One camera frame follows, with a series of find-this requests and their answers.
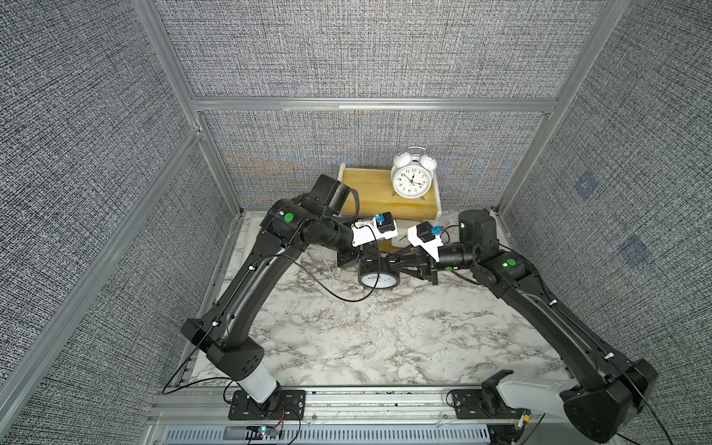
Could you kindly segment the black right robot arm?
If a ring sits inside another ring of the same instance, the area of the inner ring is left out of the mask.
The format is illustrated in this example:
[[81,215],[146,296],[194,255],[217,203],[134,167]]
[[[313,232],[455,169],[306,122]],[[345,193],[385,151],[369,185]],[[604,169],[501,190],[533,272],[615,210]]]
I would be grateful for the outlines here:
[[423,222],[410,228],[410,245],[386,258],[389,267],[436,283],[442,270],[469,270],[522,315],[563,359],[574,378],[556,395],[556,408],[591,441],[604,443],[647,406],[658,378],[645,359],[635,362],[585,326],[545,285],[533,263],[505,250],[495,219],[486,210],[458,215],[459,238],[445,244],[441,228]]

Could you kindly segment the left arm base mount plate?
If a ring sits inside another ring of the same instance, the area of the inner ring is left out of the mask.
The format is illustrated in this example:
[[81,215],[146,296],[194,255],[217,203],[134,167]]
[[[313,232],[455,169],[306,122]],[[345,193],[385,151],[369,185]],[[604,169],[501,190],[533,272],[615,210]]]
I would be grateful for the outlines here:
[[278,389],[265,402],[255,402],[244,390],[233,394],[228,419],[248,420],[302,420],[306,407],[305,390]]

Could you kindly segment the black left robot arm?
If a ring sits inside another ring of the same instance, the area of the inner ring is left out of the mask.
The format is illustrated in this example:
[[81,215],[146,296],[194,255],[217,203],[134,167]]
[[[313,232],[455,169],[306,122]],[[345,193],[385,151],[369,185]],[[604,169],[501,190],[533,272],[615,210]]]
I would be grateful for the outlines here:
[[263,410],[276,407],[279,384],[263,365],[264,348],[250,338],[251,326],[287,269],[311,245],[355,260],[354,220],[339,218],[358,192],[322,174],[310,192],[278,200],[261,221],[261,231],[222,297],[181,332],[208,360],[238,383]]

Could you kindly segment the white twin-bell alarm clock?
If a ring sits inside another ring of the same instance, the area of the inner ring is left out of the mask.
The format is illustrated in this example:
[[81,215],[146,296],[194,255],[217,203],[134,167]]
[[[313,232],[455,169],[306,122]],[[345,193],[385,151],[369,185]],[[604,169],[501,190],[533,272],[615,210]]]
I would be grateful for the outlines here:
[[391,185],[396,195],[407,200],[424,198],[435,179],[437,161],[422,146],[409,146],[392,162]]

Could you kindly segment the black twin-bell alarm clock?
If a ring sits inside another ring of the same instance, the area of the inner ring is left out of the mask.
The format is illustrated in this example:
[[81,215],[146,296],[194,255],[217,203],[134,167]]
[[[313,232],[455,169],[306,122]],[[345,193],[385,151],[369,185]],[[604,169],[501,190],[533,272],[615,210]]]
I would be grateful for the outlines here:
[[365,289],[394,289],[401,283],[400,274],[391,268],[385,255],[365,254],[358,265],[358,283]]

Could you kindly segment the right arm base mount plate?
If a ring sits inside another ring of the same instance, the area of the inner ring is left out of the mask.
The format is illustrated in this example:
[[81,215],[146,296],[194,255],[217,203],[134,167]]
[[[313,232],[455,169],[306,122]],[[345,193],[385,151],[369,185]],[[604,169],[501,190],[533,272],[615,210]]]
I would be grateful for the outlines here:
[[454,409],[458,420],[519,420],[528,416],[528,410],[506,406],[487,389],[452,389],[445,402]]

